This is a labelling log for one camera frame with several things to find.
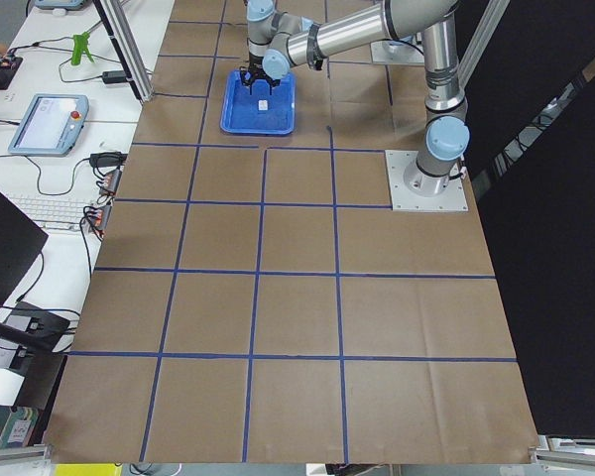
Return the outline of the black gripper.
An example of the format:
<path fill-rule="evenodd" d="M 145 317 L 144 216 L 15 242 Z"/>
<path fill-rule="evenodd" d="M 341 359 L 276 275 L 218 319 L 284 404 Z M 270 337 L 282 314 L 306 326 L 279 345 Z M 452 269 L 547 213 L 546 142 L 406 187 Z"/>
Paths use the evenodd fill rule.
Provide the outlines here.
<path fill-rule="evenodd" d="M 258 80 L 263 80 L 268 84 L 269 95 L 273 95 L 275 87 L 280 85 L 278 79 L 272 79 L 262 68 L 262 57 L 249 57 L 246 65 L 239 67 L 240 82 L 243 86 L 249 88 L 249 94 L 253 95 L 254 84 Z"/>

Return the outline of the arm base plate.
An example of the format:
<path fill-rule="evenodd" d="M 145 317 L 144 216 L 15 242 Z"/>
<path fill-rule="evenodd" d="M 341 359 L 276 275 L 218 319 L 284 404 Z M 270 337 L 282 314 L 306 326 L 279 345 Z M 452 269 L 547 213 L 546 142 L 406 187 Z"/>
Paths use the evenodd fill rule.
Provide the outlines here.
<path fill-rule="evenodd" d="M 400 212 L 448 213 L 469 210 L 462 178 L 434 178 L 417 167 L 417 151 L 386 150 L 391 207 Z"/>
<path fill-rule="evenodd" d="M 403 42 L 380 41 L 370 45 L 372 63 L 423 66 L 421 46 Z"/>

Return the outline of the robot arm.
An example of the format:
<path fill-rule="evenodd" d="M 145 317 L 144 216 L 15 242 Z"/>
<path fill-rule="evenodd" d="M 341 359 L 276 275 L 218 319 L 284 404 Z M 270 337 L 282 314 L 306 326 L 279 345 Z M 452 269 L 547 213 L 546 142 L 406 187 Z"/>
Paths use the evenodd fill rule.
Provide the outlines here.
<path fill-rule="evenodd" d="M 245 6 L 249 64 L 241 69 L 240 80 L 247 87 L 263 80 L 274 88 L 295 66 L 319 70 L 334 55 L 419 33 L 428 89 L 425 138 L 416 160 L 405 169 L 404 182 L 425 197 L 447 189 L 454 179 L 450 172 L 470 140 L 458 75 L 456 2 L 383 0 L 323 24 L 281 12 L 272 1 L 248 1 Z"/>

